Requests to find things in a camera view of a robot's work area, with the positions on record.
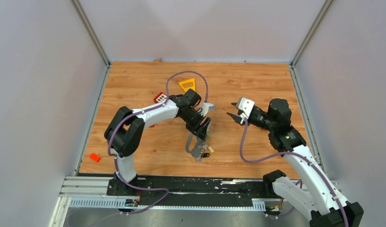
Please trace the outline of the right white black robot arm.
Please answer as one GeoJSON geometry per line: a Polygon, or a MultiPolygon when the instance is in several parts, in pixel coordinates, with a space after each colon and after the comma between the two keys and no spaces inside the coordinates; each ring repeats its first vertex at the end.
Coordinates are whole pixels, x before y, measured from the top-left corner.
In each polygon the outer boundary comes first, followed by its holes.
{"type": "Polygon", "coordinates": [[[268,110],[255,106],[254,101],[240,97],[233,103],[237,114],[228,115],[244,126],[240,142],[240,157],[246,163],[259,163],[272,157],[283,157],[300,176],[307,190],[295,185],[280,170],[263,176],[262,191],[267,197],[286,199],[309,221],[311,227],[358,227],[364,214],[358,202],[350,202],[331,182],[312,155],[305,139],[292,126],[292,111],[288,101],[275,98],[268,110]],[[249,125],[269,132],[268,139],[276,154],[258,160],[243,155],[243,144],[249,125]]]}

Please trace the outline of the yellow key tag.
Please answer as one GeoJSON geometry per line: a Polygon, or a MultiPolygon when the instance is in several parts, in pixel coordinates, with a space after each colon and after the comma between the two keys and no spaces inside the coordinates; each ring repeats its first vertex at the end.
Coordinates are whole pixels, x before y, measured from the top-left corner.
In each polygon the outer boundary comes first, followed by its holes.
{"type": "Polygon", "coordinates": [[[211,146],[208,147],[208,150],[209,150],[209,152],[210,152],[211,154],[215,154],[215,151],[214,151],[214,149],[213,149],[211,146]]]}

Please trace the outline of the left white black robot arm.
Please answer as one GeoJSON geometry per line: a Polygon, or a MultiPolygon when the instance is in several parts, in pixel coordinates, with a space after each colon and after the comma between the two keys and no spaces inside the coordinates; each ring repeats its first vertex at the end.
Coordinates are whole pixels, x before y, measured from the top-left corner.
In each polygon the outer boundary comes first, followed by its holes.
{"type": "Polygon", "coordinates": [[[137,150],[145,129],[159,122],[181,118],[190,132],[185,149],[200,162],[208,157],[205,152],[210,121],[207,117],[215,105],[209,102],[201,103],[196,109],[201,96],[192,89],[183,95],[171,95],[157,104],[140,109],[121,107],[110,122],[104,133],[108,142],[108,154],[114,158],[115,174],[121,179],[119,189],[125,195],[133,195],[137,190],[137,176],[133,154],[137,150]]]}

